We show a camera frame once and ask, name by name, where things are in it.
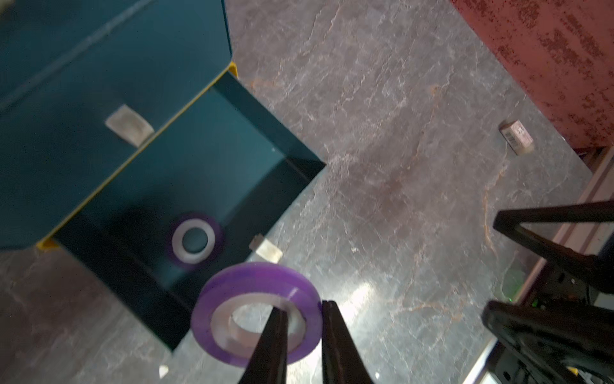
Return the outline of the teal bottom drawer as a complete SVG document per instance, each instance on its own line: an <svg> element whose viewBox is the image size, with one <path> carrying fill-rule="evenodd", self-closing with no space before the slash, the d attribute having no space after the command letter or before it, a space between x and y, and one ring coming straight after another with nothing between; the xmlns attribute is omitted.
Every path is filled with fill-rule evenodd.
<svg viewBox="0 0 614 384"><path fill-rule="evenodd" d="M318 156L225 74L54 236L168 348L190 329L206 282L244 262L324 169ZM166 254L168 230L198 212L222 227L221 254L186 269Z"/></svg>

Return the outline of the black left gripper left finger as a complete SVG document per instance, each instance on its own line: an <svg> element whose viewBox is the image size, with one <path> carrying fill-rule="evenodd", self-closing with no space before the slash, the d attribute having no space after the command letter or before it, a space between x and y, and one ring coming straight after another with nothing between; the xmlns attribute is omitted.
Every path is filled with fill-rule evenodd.
<svg viewBox="0 0 614 384"><path fill-rule="evenodd" d="M239 384L286 383L289 317L273 308Z"/></svg>

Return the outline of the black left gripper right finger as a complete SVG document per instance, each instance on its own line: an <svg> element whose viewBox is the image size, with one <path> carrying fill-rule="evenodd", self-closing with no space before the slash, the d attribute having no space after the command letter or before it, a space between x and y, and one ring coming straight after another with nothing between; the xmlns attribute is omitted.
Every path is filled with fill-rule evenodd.
<svg viewBox="0 0 614 384"><path fill-rule="evenodd" d="M322 302L322 375L327 384L373 383L334 301Z"/></svg>

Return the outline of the purple tape roll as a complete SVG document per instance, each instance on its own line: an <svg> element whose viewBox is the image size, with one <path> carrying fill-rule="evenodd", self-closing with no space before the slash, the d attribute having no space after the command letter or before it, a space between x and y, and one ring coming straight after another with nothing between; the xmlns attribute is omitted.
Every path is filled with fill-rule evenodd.
<svg viewBox="0 0 614 384"><path fill-rule="evenodd" d="M234 312L266 304L289 316L289 364L308 356L321 340L321 298L315 286L297 271L270 262L227 267L201 290L190 326L200 347L218 361L246 367L262 336L239 326Z"/></svg>
<svg viewBox="0 0 614 384"><path fill-rule="evenodd" d="M211 216L191 212L175 219L166 241L168 258L179 267L201 267L221 254L225 235L221 225Z"/></svg>

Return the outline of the teal drawer cabinet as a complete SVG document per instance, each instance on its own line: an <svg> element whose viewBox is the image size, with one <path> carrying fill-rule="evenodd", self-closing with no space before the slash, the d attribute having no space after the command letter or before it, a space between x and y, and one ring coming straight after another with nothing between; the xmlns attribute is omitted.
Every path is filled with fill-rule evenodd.
<svg viewBox="0 0 614 384"><path fill-rule="evenodd" d="M49 238L136 152L120 108L166 125L230 64L222 1L1 6L1 248Z"/></svg>

